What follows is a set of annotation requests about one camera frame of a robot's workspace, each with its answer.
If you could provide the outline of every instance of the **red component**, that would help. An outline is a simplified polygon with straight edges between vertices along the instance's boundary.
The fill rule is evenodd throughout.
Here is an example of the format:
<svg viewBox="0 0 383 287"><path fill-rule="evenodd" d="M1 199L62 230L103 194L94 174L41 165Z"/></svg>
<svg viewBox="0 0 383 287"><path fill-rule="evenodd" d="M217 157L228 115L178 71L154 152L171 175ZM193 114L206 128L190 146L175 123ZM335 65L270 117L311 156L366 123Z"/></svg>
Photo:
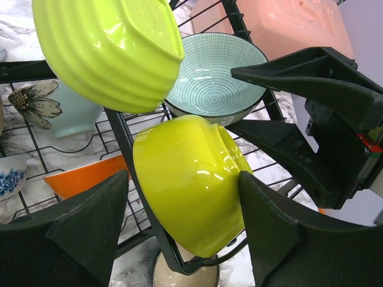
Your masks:
<svg viewBox="0 0 383 287"><path fill-rule="evenodd" d="M378 145L372 145L367 139L366 139L366 136L365 135L362 135L362 134L359 134L357 135L358 138L360 138L360 140L364 143L364 145L366 146L366 148L368 148L370 150L370 152L373 152L373 153L382 153L383 152L383 149L378 146Z"/></svg>

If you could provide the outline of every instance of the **light blue bowl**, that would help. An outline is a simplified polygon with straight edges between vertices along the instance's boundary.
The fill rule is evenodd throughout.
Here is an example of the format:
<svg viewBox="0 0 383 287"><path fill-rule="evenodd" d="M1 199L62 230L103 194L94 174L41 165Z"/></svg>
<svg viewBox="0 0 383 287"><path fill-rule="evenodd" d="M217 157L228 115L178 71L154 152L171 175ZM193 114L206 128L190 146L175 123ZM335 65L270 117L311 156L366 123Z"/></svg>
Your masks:
<svg viewBox="0 0 383 287"><path fill-rule="evenodd" d="M51 130L57 138L95 129L103 110L61 81L44 81L21 88L11 93L8 100L25 120Z"/></svg>
<svg viewBox="0 0 383 287"><path fill-rule="evenodd" d="M230 69L266 63L256 46L233 35L202 33L183 38L185 59L166 98L177 116L200 115L222 126L246 117L266 89L232 78Z"/></svg>

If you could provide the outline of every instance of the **black bowl rim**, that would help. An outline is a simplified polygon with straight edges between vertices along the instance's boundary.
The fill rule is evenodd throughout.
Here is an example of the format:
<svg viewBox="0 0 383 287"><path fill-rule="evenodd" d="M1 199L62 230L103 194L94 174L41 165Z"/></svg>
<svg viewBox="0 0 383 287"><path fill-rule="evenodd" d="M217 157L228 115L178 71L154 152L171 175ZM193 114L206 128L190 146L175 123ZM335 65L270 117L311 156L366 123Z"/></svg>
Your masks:
<svg viewBox="0 0 383 287"><path fill-rule="evenodd" d="M238 37L238 36L236 36L236 35L231 35L231 34L221 33L221 32L207 32L207 33L197 33L197 34L188 35L188 36L182 38L182 40L183 40L183 39L186 39L186 38L189 38L189 37L198 36L198 35L203 35L203 34L224 34L224 35L228 35L228 36L232 36L232 37L237 37L237 38L239 38L239 39L241 39L241 40L243 40L243 41L245 41L245 42L247 42L247 43L253 45L255 48L257 48L257 49L259 50L259 52L261 52L261 54L264 55L264 57L265 57L265 59L266 59L266 62L269 61L269 59L266 57L266 55L264 54L264 52L262 52L262 50L259 49L258 46L254 45L253 43L248 42L248 41L246 41L246 40L244 40L244 39L242 39L241 37ZM263 93L263 95L260 96L260 98L259 98L256 102L254 102L253 104L251 104L251 105L248 106L247 108L245 108L245 109L243 109L243 110L241 110L241 111L239 111L239 112L234 112L234 113L232 113L232 114L228 114L228 115L200 115L200 114L194 114L194 113L192 113L192 112L185 111L185 110L183 110L183 109L181 109L181 108L175 106L174 104L170 103L167 99L165 99L165 102L166 102L166 104L168 104L168 105L171 106L172 108L177 109L177 110L179 110L180 112L183 112L183 113L185 113L185 114L187 114L187 115L198 115L198 116L203 117L203 118L226 118L226 117L236 116L236 115L238 115L238 114L241 114L241 113L243 113L243 112L249 110L250 108L255 107L256 105L258 105L258 104L261 102L261 100L263 100L263 99L265 98L267 92L268 92L268 89L265 90L265 92Z"/></svg>

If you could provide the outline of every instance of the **orange bowl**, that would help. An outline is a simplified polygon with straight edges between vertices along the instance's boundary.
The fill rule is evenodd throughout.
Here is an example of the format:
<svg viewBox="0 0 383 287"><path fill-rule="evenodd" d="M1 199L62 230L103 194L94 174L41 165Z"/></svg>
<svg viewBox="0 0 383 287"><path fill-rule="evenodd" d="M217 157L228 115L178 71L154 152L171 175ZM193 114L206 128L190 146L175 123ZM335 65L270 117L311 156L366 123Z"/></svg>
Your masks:
<svg viewBox="0 0 383 287"><path fill-rule="evenodd" d="M66 172L46 175L44 181L59 197L68 199L124 169L129 171L123 156L118 155Z"/></svg>

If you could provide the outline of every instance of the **lime green bowl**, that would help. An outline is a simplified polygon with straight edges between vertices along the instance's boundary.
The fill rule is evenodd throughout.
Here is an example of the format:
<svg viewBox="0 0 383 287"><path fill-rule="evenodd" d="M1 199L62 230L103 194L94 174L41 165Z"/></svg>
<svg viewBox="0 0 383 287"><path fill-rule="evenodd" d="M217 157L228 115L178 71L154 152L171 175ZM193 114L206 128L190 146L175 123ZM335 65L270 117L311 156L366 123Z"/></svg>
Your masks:
<svg viewBox="0 0 383 287"><path fill-rule="evenodd" d="M190 253L210 258L245 228L238 176L252 171L223 127L184 115L141 130L133 160L154 214Z"/></svg>
<svg viewBox="0 0 383 287"><path fill-rule="evenodd" d="M99 105L155 110L184 58L166 0L33 0L39 43L52 71Z"/></svg>

